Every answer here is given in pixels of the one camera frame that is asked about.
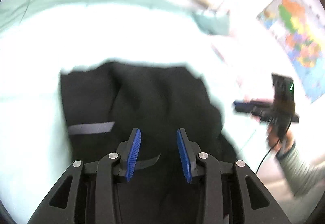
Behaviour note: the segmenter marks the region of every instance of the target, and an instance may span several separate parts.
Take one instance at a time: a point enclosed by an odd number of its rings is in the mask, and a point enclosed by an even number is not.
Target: hand
[[[284,149],[284,153],[288,152],[292,148],[292,145],[295,142],[294,135],[292,134],[292,132],[290,130],[287,131],[286,138],[287,138],[287,144],[286,144],[286,148]],[[278,140],[279,140],[279,137],[272,130],[272,126],[269,126],[268,127],[268,143],[269,143],[270,148],[272,148],[277,143]],[[278,144],[276,144],[273,147],[273,150],[278,152],[278,151],[280,151],[281,147],[282,147],[282,144],[279,142]]]

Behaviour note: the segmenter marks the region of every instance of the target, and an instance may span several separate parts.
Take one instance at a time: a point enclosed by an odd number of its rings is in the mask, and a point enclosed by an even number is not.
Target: black device
[[[223,188],[230,198],[230,224],[290,224],[285,213],[243,161],[220,162],[189,141],[184,129],[176,139],[188,183],[202,186],[197,224],[223,224]],[[122,224],[117,183],[128,184],[136,169],[141,133],[98,162],[74,161],[55,183],[28,224]],[[90,182],[96,180],[92,188]]]
[[[272,125],[280,141],[285,140],[285,135],[292,122],[299,122],[295,113],[294,81],[291,77],[272,73],[274,100],[272,103],[263,101],[250,102],[235,101],[235,111],[249,113],[259,117],[261,122]]]

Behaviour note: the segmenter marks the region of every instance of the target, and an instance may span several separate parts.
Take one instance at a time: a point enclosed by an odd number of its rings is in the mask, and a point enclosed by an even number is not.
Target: map
[[[273,0],[257,19],[283,47],[311,103],[325,93],[325,27],[302,0]]]

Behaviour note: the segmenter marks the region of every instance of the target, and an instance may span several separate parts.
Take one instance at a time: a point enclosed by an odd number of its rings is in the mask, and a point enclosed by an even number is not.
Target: white wall
[[[325,24],[325,11],[319,0],[304,0],[311,5],[315,14]],[[324,155],[323,117],[325,96],[310,105],[305,98],[300,80],[282,47],[271,34],[256,20],[256,16],[272,0],[224,0],[223,9],[230,9],[230,36],[235,45],[219,47],[226,60],[233,65],[238,75],[243,77],[243,90],[251,98],[272,98],[271,72],[292,76],[295,82],[296,112],[300,123],[292,125],[297,145],[307,161]],[[256,135],[241,151],[249,161],[260,162],[266,153],[265,129],[257,129]],[[319,201],[324,186],[312,189],[308,196],[293,199],[290,189],[283,179],[279,164],[270,155],[262,165],[258,176],[266,183],[271,193],[280,202],[283,210],[293,223],[306,219]]]
[[[259,12],[272,0],[224,1],[223,8],[230,9],[231,36],[238,44],[236,50],[226,52],[233,56],[232,64],[237,66],[238,73],[244,79],[243,89],[252,98],[272,98],[271,72],[292,76],[295,81],[296,111],[301,116],[300,124],[292,126],[298,145],[301,145],[301,151],[309,159],[323,154],[325,140],[320,135],[322,130],[320,121],[323,116],[322,108],[325,107],[325,97],[322,96],[310,105],[304,96],[300,79],[281,46],[256,20]],[[325,11],[319,0],[304,1],[311,5],[314,12],[320,15],[321,21],[325,22]]]

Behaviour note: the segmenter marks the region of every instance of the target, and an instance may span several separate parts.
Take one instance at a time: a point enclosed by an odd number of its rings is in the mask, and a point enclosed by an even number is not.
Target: cable
[[[258,166],[258,168],[257,168],[257,170],[256,170],[256,175],[257,175],[257,172],[258,172],[258,170],[260,169],[260,167],[261,167],[261,165],[262,165],[262,163],[263,163],[263,161],[265,160],[265,158],[267,157],[267,155],[269,155],[269,153],[270,153],[270,151],[278,144],[280,142],[280,139],[277,141],[277,143],[276,144],[274,144],[270,149],[269,149],[269,151],[268,151],[268,153],[264,156],[264,158],[262,159],[262,161],[261,161],[261,163],[260,163],[260,165]]]

